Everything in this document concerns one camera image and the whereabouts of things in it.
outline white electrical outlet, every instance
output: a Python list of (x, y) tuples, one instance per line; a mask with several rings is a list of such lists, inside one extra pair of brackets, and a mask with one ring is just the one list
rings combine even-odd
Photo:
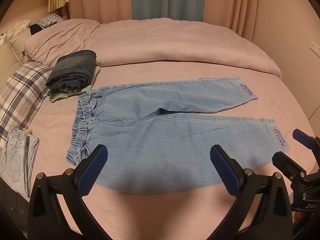
[(312, 42), (310, 49), (320, 57), (320, 46), (318, 46), (314, 41)]

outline blue pants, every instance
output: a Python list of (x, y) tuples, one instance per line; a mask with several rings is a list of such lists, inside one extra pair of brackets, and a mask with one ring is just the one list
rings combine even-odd
[(271, 162), (280, 150), (272, 119), (210, 116), (257, 98), (240, 78), (102, 87), (79, 97), (67, 160), (74, 165), (98, 144), (108, 161), (97, 183), (151, 194), (221, 182), (210, 161), (220, 144), (244, 168)]

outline light green folded garment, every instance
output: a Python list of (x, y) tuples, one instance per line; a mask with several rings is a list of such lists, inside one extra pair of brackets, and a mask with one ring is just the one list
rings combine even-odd
[(50, 103), (53, 103), (54, 101), (58, 100), (58, 99), (63, 99), (63, 98), (68, 98), (68, 97), (71, 97), (73, 95), (80, 95), (84, 92), (87, 92), (89, 90), (91, 90), (92, 86), (93, 86), (93, 83), (96, 79), (96, 76), (97, 74), (99, 73), (100, 71), (100, 68), (98, 66), (96, 66), (96, 69), (94, 70), (94, 73), (93, 73), (93, 77), (92, 77), (92, 80), (91, 80), (91, 83), (89, 84), (89, 86), (85, 87), (85, 88), (82, 88), (81, 90), (77, 91), (77, 92), (63, 92), (63, 91), (59, 91), (58, 93), (50, 93), (49, 91), (49, 101)]

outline plaid cloth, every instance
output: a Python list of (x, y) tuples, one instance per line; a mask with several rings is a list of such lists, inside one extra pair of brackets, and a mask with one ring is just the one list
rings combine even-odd
[(40, 25), (42, 28), (47, 28), (55, 23), (62, 22), (63, 18), (61, 18), (59, 15), (55, 13), (51, 13), (47, 15), (46, 17), (36, 21), (34, 24)]
[(10, 128), (28, 128), (38, 112), (51, 70), (38, 62), (26, 63), (0, 89), (0, 156)]

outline clothing label patch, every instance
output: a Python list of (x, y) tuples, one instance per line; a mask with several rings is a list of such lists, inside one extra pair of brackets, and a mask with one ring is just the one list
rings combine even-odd
[(253, 93), (250, 88), (246, 84), (244, 84), (242, 79), (236, 79), (236, 82), (240, 85), (240, 87), (248, 94), (249, 97), (251, 98), (257, 98), (257, 95)]
[(282, 151), (285, 152), (285, 151), (289, 150), (289, 145), (287, 144), (286, 140), (282, 136), (282, 133), (280, 132), (279, 127), (277, 127), (276, 125), (272, 126), (272, 130), (273, 130), (273, 133), (274, 133)]

